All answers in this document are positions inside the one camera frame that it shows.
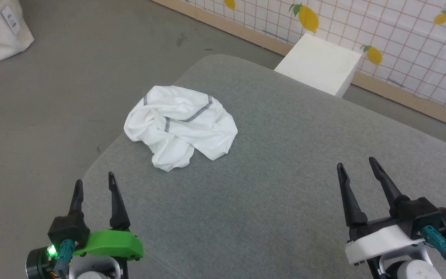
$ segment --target concrete floor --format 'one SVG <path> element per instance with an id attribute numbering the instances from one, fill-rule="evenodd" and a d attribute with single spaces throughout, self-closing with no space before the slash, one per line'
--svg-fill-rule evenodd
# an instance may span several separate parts
<path id="1" fill-rule="evenodd" d="M 21 5 L 36 41 L 0 62 L 0 278 L 16 279 L 30 249 L 48 245 L 75 180 L 148 89 L 213 53 L 271 69 L 281 60 L 150 0 Z M 352 86 L 345 99 L 446 141 L 445 124 L 382 97 Z"/>

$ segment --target grid pattern wall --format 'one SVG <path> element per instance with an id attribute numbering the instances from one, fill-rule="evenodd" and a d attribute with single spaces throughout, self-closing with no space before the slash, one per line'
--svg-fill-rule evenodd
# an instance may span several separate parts
<path id="1" fill-rule="evenodd" d="M 361 73 L 446 106 L 446 0 L 184 1 L 291 45 L 308 33 L 364 53 Z"/>

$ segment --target gray fabric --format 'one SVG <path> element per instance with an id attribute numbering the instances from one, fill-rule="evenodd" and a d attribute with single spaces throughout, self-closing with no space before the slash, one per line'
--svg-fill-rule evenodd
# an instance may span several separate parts
<path id="1" fill-rule="evenodd" d="M 239 133 L 229 154 L 212 162 L 195 152 L 169 173 L 123 134 L 89 169 L 87 224 L 108 227 L 113 171 L 145 244 L 147 259 L 129 265 L 131 278 L 370 278 L 367 265 L 345 257 L 338 162 L 370 219 L 388 216 L 388 205 L 369 156 L 404 194 L 446 207 L 446 143 L 438 139 L 224 55 L 204 58 L 175 85 L 214 96 Z M 431 256 L 446 277 L 446 263 Z"/>

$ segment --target white foam block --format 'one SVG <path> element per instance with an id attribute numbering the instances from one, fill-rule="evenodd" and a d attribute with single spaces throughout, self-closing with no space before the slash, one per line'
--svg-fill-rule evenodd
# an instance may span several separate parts
<path id="1" fill-rule="evenodd" d="M 305 34 L 274 70 L 342 97 L 354 78 L 359 58 L 360 53 Z"/>

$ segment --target wooden trim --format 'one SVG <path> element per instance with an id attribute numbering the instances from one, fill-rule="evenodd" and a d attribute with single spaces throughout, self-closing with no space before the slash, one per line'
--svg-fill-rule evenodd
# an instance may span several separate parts
<path id="1" fill-rule="evenodd" d="M 435 102 L 421 99 L 398 87 L 359 72 L 354 74 L 352 84 L 446 123 L 446 107 Z"/>
<path id="2" fill-rule="evenodd" d="M 227 19 L 219 17 L 215 14 L 210 14 L 207 11 L 201 10 L 187 2 L 181 0 L 152 1 L 283 56 L 287 55 L 287 53 L 292 49 L 292 46 L 280 42 L 277 39 L 255 32 L 254 30 L 238 25 L 235 22 L 228 21 Z"/>
<path id="3" fill-rule="evenodd" d="M 288 44 L 228 21 L 220 16 L 208 13 L 187 2 L 181 0 L 152 1 L 280 55 L 285 56 L 292 49 L 292 46 Z M 398 87 L 359 72 L 354 74 L 352 84 L 446 123 L 446 107 L 435 102 L 421 99 Z"/>

